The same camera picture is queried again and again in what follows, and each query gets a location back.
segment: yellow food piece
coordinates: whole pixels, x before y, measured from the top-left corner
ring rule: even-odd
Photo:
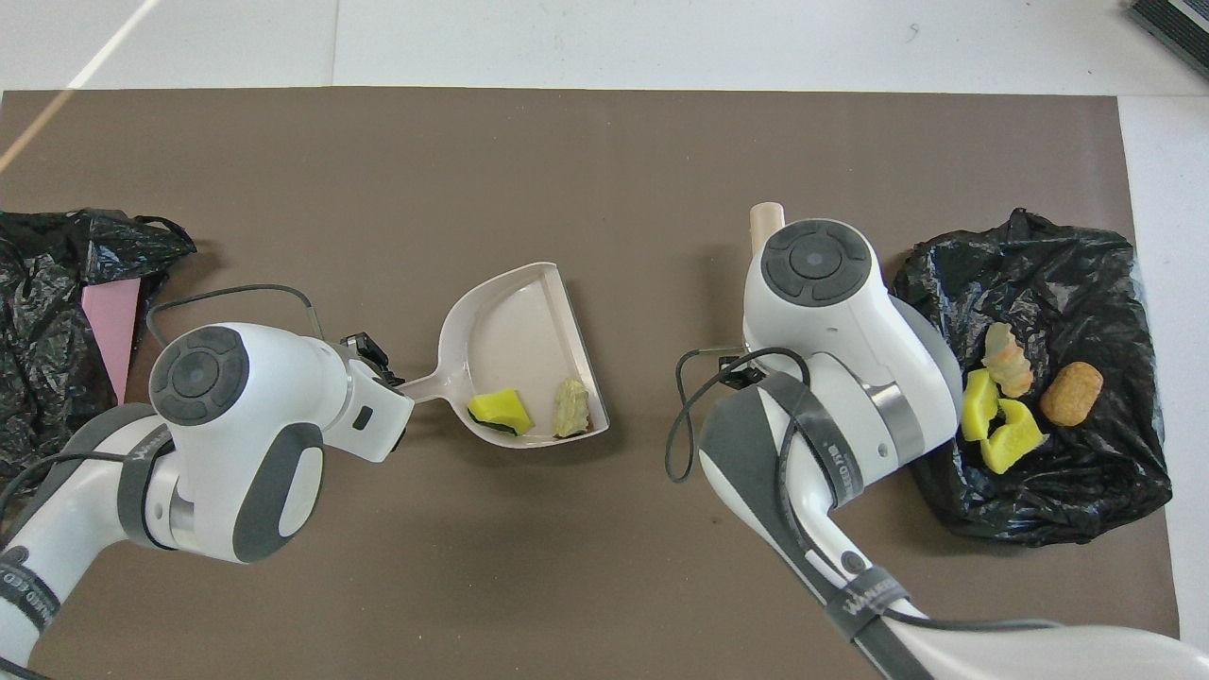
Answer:
[[[984,368],[970,371],[961,400],[961,436],[966,442],[985,439],[990,421],[997,413],[999,390],[990,379],[990,371]]]
[[[1104,376],[1086,362],[1074,362],[1058,371],[1049,388],[1041,396],[1041,413],[1049,422],[1074,427],[1092,411],[1092,404],[1100,396]]]
[[[574,437],[588,432],[588,388],[577,378],[568,378],[554,397],[554,436]]]
[[[467,404],[470,417],[493,430],[510,432],[517,437],[533,427],[516,390],[501,390],[491,394],[476,394]]]
[[[1003,396],[1014,399],[1032,387],[1032,364],[1024,358],[1024,348],[1017,344],[1011,325],[990,324],[985,346],[983,365],[990,370],[991,379],[999,384]]]
[[[1003,474],[1024,454],[1040,446],[1045,436],[1037,428],[1029,407],[1014,399],[1000,399],[999,408],[1003,411],[1003,425],[996,427],[989,439],[978,444],[987,467],[996,474]]]

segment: brown nugget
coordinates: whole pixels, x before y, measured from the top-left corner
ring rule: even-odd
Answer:
[[[1094,365],[1084,362],[1069,363],[1058,371],[1053,384],[1041,396],[1041,413],[1054,425],[1074,427],[1087,419],[1101,387],[1104,376]]]

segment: white robotic arm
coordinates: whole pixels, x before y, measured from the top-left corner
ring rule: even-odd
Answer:
[[[748,350],[791,352],[753,359],[767,378],[715,405],[698,453],[718,496],[844,639],[895,680],[1209,678],[1209,657],[1162,635],[937,622],[909,603],[828,513],[953,437],[956,361],[931,325],[889,296],[855,229],[804,220],[773,231],[754,241],[744,335]],[[806,375],[789,353],[805,357]]]
[[[0,657],[24,664],[97,554],[121,540],[253,563],[306,523],[324,446],[382,461],[411,415],[353,344],[226,323],[169,344],[151,402],[106,411],[57,463],[0,552]]]

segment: small black rectangle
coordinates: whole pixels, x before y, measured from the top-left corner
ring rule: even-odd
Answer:
[[[353,421],[353,430],[365,430],[365,426],[370,422],[371,415],[374,415],[374,409],[361,407],[361,413],[357,414],[357,420]]]

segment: round gray button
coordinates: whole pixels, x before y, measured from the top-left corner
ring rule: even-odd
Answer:
[[[172,386],[181,397],[201,397],[219,379],[219,362],[207,352],[193,351],[172,368]]]
[[[798,240],[789,252],[789,266],[806,278],[827,278],[843,261],[839,243],[822,235]]]

